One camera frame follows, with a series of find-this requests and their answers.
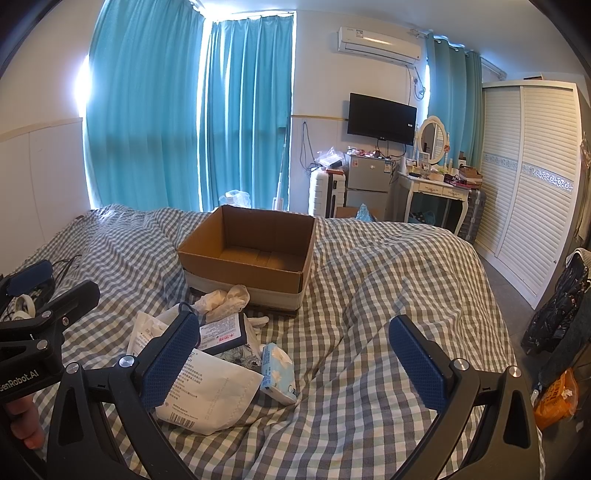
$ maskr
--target blue curtain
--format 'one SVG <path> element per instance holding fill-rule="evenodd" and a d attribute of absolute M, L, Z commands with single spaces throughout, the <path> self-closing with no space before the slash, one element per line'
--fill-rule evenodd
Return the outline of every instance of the blue curtain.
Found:
<path fill-rule="evenodd" d="M 250 194 L 252 207 L 270 209 L 289 135 L 293 16 L 212 28 L 199 122 L 201 209 L 235 189 Z M 285 205 L 287 159 L 286 153 Z"/>
<path fill-rule="evenodd" d="M 450 135 L 449 158 L 457 166 L 461 151 L 468 165 L 479 166 L 484 135 L 480 55 L 427 37 L 431 81 L 429 115 L 438 116 Z"/>
<path fill-rule="evenodd" d="M 203 17 L 188 0 L 108 0 L 90 45 L 85 157 L 99 205 L 197 210 Z"/>

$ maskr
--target gray floor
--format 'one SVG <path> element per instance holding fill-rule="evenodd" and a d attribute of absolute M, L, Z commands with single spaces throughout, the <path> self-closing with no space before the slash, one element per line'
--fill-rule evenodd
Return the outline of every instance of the gray floor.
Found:
<path fill-rule="evenodd" d="M 483 258 L 480 260 L 509 330 L 517 364 L 524 373 L 528 385 L 533 386 L 540 367 L 549 357 L 549 353 L 546 352 L 537 356 L 527 356 L 520 345 L 534 310 L 494 267 Z M 569 457 L 576 443 L 575 421 L 561 420 L 544 431 L 542 446 L 546 461 L 546 479 L 551 480 L 560 472 L 561 465 Z"/>

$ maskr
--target black clamp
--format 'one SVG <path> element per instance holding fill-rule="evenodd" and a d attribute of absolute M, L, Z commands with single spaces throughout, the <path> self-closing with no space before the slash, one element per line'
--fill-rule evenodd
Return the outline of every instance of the black clamp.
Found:
<path fill-rule="evenodd" d="M 537 480 L 540 453 L 534 412 L 518 367 L 482 372 L 453 361 L 401 315 L 390 321 L 389 339 L 427 408 L 438 416 L 393 480 L 436 480 L 466 427 L 472 408 L 484 406 L 460 468 L 446 478 Z"/>
<path fill-rule="evenodd" d="M 164 403 L 198 341 L 199 320 L 181 304 L 175 321 L 137 357 L 124 355 L 112 367 L 93 370 L 69 364 L 51 418 L 48 480 L 144 478 L 128 469 L 103 403 L 115 405 L 152 480 L 195 480 L 151 411 Z"/>
<path fill-rule="evenodd" d="M 32 319 L 0 322 L 0 463 L 8 478 L 44 479 L 46 465 L 10 429 L 13 420 L 2 407 L 61 380 L 63 332 L 99 302 L 99 287 L 85 281 L 46 303 L 53 293 L 53 269 L 47 260 L 0 280 L 0 315 L 10 301 L 42 288 Z"/>

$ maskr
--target air conditioner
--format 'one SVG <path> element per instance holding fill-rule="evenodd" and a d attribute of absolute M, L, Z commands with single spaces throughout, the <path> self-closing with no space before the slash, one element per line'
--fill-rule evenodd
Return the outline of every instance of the air conditioner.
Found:
<path fill-rule="evenodd" d="M 414 65 L 421 59 L 419 45 L 381 33 L 350 27 L 341 27 L 339 30 L 339 51 L 406 65 Z"/>

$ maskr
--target white plastic bag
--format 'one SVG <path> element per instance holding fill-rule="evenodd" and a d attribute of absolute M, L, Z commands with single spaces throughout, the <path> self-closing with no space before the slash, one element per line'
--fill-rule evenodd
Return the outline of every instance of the white plastic bag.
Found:
<path fill-rule="evenodd" d="M 140 312 L 135 318 L 128 354 L 138 355 L 168 325 Z M 261 374 L 193 349 L 164 404 L 159 419 L 210 435 L 234 425 L 261 385 Z"/>
<path fill-rule="evenodd" d="M 251 196 L 241 190 L 230 190 L 219 198 L 220 205 L 234 205 L 234 207 L 250 208 Z"/>
<path fill-rule="evenodd" d="M 323 166 L 324 168 L 330 168 L 331 165 L 333 165 L 335 162 L 338 162 L 339 160 L 341 162 L 341 166 L 345 164 L 344 153 L 335 150 L 334 147 L 330 147 L 329 151 L 318 152 L 316 163 Z"/>
<path fill-rule="evenodd" d="M 234 285 L 228 292 L 215 290 L 196 301 L 192 307 L 200 315 L 206 315 L 206 323 L 217 322 L 233 313 L 241 312 L 251 296 L 244 285 Z M 178 303 L 156 318 L 170 325 L 178 315 Z"/>

